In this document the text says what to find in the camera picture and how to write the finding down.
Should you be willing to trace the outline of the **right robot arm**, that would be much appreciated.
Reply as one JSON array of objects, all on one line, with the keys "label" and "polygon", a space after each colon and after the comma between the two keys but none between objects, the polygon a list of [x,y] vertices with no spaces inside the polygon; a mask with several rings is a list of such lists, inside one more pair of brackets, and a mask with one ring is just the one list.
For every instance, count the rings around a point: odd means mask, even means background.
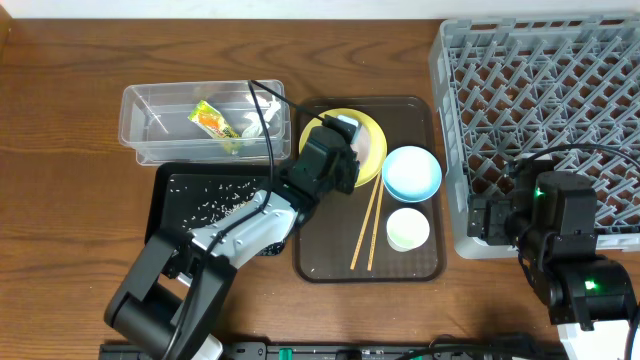
[{"label": "right robot arm", "polygon": [[503,199],[474,196],[467,232],[515,247],[571,359],[630,359],[639,304],[628,272],[596,252],[597,196],[576,173],[529,169]]}]

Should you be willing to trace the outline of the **clear plastic wrapper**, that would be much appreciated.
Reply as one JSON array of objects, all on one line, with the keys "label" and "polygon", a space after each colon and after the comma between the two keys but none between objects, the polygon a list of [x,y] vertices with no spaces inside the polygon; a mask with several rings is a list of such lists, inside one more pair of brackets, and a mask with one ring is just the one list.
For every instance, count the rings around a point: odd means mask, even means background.
[{"label": "clear plastic wrapper", "polygon": [[[259,95],[256,96],[255,102],[250,95],[246,95],[245,98],[254,105],[256,102],[261,110],[261,116],[265,121],[266,128],[270,128],[270,122],[275,115],[281,110],[281,103],[279,100],[266,100]],[[246,113],[244,118],[250,122],[250,124],[241,132],[242,138],[262,138],[263,127],[260,120],[261,117],[257,111]]]}]

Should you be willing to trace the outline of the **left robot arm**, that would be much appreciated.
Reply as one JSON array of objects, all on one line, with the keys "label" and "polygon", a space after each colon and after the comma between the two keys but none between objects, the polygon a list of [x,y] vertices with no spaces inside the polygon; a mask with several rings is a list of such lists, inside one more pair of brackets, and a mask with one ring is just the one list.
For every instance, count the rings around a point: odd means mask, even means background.
[{"label": "left robot arm", "polygon": [[104,321],[153,359],[216,360],[211,331],[238,270],[313,216],[332,191],[350,194],[359,173],[358,121],[325,115],[297,160],[225,218],[188,234],[159,229],[106,307]]}]

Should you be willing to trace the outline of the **green orange snack wrapper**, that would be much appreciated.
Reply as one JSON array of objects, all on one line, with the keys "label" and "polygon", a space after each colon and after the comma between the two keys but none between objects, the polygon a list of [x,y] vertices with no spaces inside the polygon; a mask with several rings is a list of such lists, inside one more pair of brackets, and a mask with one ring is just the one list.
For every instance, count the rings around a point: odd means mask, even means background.
[{"label": "green orange snack wrapper", "polygon": [[232,155],[237,155],[240,145],[235,142],[240,135],[227,122],[226,118],[207,101],[201,100],[192,110],[188,119],[205,131],[213,139],[231,139],[223,148]]}]

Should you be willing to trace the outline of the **white pink bowl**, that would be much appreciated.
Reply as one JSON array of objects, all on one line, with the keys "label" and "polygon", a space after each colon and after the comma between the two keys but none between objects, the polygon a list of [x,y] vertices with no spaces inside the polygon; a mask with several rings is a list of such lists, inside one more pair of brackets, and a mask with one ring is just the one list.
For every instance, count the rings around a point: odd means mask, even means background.
[{"label": "white pink bowl", "polygon": [[337,118],[356,127],[355,135],[351,142],[351,148],[356,153],[357,161],[363,166],[368,160],[371,146],[369,130],[359,121],[346,115],[338,115]]}]

